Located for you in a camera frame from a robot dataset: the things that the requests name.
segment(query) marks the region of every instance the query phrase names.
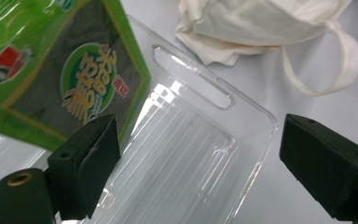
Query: clear plastic blister packaging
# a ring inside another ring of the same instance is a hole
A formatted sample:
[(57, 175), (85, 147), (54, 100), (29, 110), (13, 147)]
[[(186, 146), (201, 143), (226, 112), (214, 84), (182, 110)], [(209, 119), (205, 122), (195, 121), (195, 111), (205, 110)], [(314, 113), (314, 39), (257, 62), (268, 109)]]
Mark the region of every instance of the clear plastic blister packaging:
[[(268, 153), (275, 118), (129, 19), (151, 89), (92, 218), (62, 223), (232, 222)], [(46, 168), (48, 154), (34, 164), (36, 151), (19, 164)]]

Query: green circle logo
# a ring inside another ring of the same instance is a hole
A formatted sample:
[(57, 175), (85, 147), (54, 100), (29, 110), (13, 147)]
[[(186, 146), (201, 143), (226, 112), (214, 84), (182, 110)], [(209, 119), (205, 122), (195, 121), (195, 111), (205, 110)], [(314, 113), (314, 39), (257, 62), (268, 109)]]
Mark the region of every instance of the green circle logo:
[(61, 75), (62, 107), (86, 124), (112, 101), (117, 55), (108, 45), (89, 43), (69, 56)]

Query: green snack package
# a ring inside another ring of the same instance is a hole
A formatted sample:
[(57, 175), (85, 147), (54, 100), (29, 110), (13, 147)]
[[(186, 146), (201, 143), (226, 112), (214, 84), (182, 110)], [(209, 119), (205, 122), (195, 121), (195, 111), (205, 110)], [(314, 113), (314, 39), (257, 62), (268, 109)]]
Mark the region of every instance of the green snack package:
[(149, 82), (118, 0), (0, 1), (0, 133), (55, 150), (115, 114), (123, 143)]

